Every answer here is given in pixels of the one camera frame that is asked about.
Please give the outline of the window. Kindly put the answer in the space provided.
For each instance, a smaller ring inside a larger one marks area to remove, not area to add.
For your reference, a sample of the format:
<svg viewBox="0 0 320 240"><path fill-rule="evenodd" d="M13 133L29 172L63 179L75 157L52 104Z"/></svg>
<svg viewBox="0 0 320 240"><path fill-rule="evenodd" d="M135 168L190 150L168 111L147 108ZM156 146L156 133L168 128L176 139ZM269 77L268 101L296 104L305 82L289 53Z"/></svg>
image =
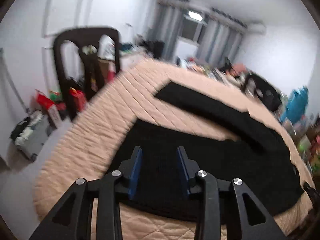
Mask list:
<svg viewBox="0 0 320 240"><path fill-rule="evenodd" d="M188 10L184 16L179 37L200 44L208 21L209 17L204 12Z"/></svg>

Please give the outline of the red gift bag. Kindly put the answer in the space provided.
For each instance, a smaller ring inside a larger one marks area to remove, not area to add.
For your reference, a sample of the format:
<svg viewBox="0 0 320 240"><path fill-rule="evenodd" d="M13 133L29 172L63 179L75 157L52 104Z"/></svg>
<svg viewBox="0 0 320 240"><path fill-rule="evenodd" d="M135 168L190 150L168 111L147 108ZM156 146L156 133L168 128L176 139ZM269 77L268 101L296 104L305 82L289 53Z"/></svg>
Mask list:
<svg viewBox="0 0 320 240"><path fill-rule="evenodd" d="M56 104L38 89L36 90L36 101L47 112L53 125L59 128L62 125L62 120Z"/></svg>

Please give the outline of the striped grey blue curtains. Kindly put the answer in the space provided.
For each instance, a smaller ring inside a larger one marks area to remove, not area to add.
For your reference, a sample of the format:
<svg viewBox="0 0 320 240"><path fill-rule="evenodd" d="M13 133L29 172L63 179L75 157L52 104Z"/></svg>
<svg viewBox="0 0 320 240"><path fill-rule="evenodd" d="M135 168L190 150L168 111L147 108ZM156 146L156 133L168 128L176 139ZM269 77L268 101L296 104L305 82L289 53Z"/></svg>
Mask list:
<svg viewBox="0 0 320 240"><path fill-rule="evenodd" d="M195 59L222 67L234 60L247 28L219 9L196 9L190 0L156 0L146 43L154 58L171 61L179 57L179 40L186 40L195 46Z"/></svg>

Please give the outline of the white air conditioner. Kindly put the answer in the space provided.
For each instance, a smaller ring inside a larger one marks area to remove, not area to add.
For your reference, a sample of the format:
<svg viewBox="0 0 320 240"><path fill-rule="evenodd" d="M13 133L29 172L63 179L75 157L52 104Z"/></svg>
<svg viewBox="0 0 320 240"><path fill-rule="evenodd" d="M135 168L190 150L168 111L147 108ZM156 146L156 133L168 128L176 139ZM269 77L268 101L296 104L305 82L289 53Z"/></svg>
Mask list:
<svg viewBox="0 0 320 240"><path fill-rule="evenodd" d="M249 34L264 35L266 33L266 26L261 22L253 22L247 25L247 32Z"/></svg>

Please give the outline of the beige quilted bed cover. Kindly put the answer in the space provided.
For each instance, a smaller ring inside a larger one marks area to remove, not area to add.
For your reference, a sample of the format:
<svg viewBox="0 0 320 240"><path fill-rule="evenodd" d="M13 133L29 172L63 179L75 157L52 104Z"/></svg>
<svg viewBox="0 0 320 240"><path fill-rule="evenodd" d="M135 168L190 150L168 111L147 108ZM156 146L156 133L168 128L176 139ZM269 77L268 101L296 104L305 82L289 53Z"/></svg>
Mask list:
<svg viewBox="0 0 320 240"><path fill-rule="evenodd" d="M153 94L169 81L192 88L250 115L275 129L290 149L300 181L312 184L310 172L289 134L260 102L233 85L155 60L142 60L104 87L76 118L42 167L34 187L34 207L43 219L79 177L100 178L110 166L137 119L158 126L218 140L232 134L216 124L156 99Z"/></svg>

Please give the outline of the dark plastic chair right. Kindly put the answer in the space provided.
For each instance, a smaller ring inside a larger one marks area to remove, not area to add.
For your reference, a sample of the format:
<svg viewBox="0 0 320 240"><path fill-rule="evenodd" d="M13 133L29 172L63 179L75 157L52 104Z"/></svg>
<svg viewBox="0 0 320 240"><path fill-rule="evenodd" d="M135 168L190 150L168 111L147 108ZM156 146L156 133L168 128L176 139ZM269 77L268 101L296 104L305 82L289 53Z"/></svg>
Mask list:
<svg viewBox="0 0 320 240"><path fill-rule="evenodd" d="M259 75L250 73L246 76L244 84L241 86L243 93L248 87L249 81L253 81L255 84L254 95L269 111L276 112L281 106L281 97L277 90Z"/></svg>

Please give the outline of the grey bin with cloths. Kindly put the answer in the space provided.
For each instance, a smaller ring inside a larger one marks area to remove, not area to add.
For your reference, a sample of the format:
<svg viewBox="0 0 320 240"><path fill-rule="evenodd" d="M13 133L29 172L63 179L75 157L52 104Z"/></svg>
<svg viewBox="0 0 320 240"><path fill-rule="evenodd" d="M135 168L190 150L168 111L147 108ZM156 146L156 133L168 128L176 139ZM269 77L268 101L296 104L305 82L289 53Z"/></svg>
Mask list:
<svg viewBox="0 0 320 240"><path fill-rule="evenodd" d="M40 110L35 110L16 125L10 139L27 159L35 161L50 132L48 116Z"/></svg>

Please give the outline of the black pants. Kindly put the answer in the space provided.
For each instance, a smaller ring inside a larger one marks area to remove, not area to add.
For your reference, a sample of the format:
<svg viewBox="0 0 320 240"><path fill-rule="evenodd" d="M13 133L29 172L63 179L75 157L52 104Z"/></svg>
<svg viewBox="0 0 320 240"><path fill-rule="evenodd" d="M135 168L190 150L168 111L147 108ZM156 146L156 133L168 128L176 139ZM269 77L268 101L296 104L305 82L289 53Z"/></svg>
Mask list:
<svg viewBox="0 0 320 240"><path fill-rule="evenodd" d="M248 112L237 111L174 82L155 97L220 125L238 139L219 141L137 120L109 166L109 171L115 170L131 157L135 147L142 149L136 195L132 200L123 198L123 203L154 215L195 222L200 200L184 196L177 169L176 150L180 146L189 159L215 178L242 179L273 216L298 202L304 191L297 167L274 129L251 118Z"/></svg>

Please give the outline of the white low cabinet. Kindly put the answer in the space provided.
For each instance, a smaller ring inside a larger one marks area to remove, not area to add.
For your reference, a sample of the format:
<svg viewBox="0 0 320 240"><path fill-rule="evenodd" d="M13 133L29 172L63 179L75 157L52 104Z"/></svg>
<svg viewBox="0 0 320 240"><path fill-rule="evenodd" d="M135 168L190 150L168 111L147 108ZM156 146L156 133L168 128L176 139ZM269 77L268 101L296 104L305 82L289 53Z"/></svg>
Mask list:
<svg viewBox="0 0 320 240"><path fill-rule="evenodd" d="M129 51L120 52L120 69L127 71L128 69L136 66L140 61L149 59L150 55L144 47L134 47Z"/></svg>

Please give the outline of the blue thermos jug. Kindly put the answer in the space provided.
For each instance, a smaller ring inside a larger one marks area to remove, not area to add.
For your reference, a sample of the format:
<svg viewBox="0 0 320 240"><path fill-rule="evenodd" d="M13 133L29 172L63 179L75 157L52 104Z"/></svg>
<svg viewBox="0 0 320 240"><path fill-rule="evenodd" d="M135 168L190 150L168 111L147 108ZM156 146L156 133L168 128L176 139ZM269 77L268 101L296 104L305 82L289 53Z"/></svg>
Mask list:
<svg viewBox="0 0 320 240"><path fill-rule="evenodd" d="M300 89L294 89L291 92L284 112L279 118L281 124L288 119L291 124L294 125L301 119L308 105L308 93L309 90L306 86Z"/></svg>

